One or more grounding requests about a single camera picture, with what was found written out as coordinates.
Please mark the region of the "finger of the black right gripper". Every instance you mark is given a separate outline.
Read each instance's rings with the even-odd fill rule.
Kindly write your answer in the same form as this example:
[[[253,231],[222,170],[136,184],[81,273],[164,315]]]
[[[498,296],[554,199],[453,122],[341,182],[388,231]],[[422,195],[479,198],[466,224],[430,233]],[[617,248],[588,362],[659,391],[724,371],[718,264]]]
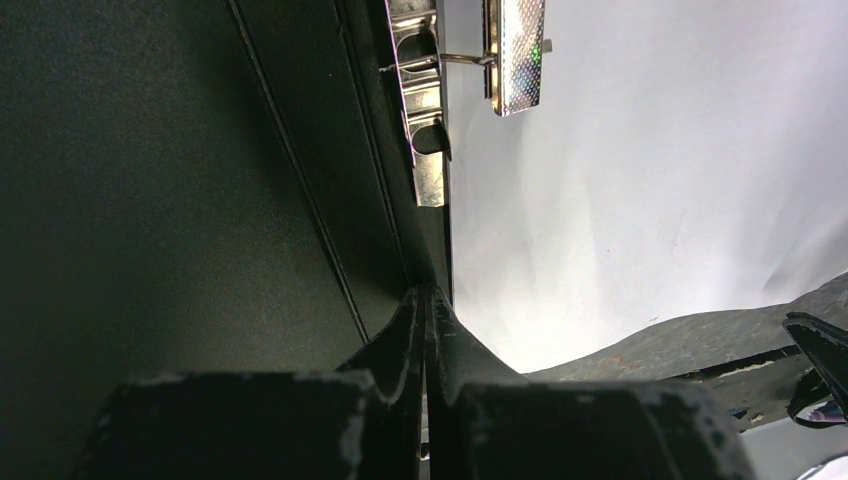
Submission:
[[[847,331],[803,312],[790,312],[782,325],[813,366],[796,384],[788,416],[846,418]]]

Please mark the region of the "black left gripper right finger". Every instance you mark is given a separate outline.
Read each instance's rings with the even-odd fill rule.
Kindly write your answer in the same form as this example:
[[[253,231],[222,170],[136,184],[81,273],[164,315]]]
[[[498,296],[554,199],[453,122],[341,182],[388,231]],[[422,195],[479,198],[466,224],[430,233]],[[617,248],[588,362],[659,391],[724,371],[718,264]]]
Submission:
[[[681,381],[533,382],[425,290],[435,479],[751,479],[730,415]]]

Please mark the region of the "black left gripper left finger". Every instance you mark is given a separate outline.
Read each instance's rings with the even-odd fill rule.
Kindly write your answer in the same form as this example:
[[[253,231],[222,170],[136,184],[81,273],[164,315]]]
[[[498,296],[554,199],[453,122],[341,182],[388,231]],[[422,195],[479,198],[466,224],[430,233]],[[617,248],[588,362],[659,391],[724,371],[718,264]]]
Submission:
[[[415,479],[422,289],[327,371],[163,374],[98,414],[76,479]]]

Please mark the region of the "white paper sheets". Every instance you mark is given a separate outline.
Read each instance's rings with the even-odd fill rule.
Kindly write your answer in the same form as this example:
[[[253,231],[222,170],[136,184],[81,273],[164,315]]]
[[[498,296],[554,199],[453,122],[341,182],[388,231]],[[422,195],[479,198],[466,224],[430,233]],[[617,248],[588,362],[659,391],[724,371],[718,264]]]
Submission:
[[[550,1],[521,144],[452,160],[459,319],[529,373],[847,269],[843,1]]]

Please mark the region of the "black folder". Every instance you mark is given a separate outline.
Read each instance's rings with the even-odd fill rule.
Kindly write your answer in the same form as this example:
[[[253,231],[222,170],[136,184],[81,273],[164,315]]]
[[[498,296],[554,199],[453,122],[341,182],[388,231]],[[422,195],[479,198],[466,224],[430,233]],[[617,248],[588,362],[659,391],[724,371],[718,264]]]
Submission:
[[[107,396],[330,370],[450,285],[381,1],[1,5],[1,475],[68,479]]]

